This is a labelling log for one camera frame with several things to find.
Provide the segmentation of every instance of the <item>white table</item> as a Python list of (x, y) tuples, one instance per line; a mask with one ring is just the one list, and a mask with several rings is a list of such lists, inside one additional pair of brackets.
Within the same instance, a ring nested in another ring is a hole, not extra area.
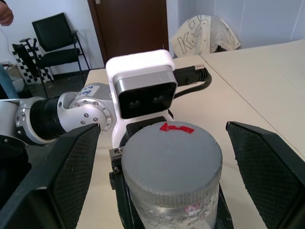
[[(174, 62), (176, 68), (204, 63), (212, 75), (213, 82), (207, 89), (174, 100), (170, 110), (173, 112), (175, 120), (190, 122), (204, 128), (219, 143), (224, 157), (220, 183), (232, 215), (234, 228), (266, 228), (244, 187), (225, 126), (227, 121), (238, 121), (279, 133), (264, 118), (264, 114), (258, 113), (244, 99), (244, 96), (242, 97), (228, 84), (223, 76), (220, 76), (207, 64), (203, 57), (190, 56), (175, 59)], [(106, 71), (90, 71), (86, 84), (94, 82), (107, 83)], [(108, 153), (110, 148), (111, 142), (109, 139), (106, 141), (99, 139), (92, 180), (78, 223), (78, 229), (123, 228), (118, 215), (115, 191), (111, 190), (109, 183), (108, 173), (112, 170)]]

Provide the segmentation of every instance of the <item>cylindrical container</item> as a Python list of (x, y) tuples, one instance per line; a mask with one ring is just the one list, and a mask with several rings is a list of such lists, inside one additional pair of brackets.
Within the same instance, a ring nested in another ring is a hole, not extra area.
[(213, 229), (222, 152), (202, 128), (147, 126), (127, 142), (122, 168), (146, 229)]

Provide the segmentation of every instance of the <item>brown door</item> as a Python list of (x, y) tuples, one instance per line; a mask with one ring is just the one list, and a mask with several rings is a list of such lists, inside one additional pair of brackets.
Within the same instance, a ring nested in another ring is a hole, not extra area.
[(88, 0), (104, 63), (114, 56), (168, 50), (166, 0)]

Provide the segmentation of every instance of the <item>floor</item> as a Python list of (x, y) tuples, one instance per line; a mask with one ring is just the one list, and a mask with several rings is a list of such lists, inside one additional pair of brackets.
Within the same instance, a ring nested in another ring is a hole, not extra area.
[[(60, 78), (52, 82), (46, 82), (45, 84), (48, 97), (60, 96), (65, 92), (79, 92), (84, 84), (82, 82), (81, 76), (72, 76), (67, 78)], [(29, 90), (32, 96), (41, 96), (46, 98), (41, 84), (31, 84), (26, 85), (26, 90)], [(36, 166), (41, 160), (43, 160), (48, 153), (53, 148), (55, 142), (49, 144), (48, 146), (29, 146), (27, 148), (27, 153), (29, 155), (29, 162), (32, 166)]]

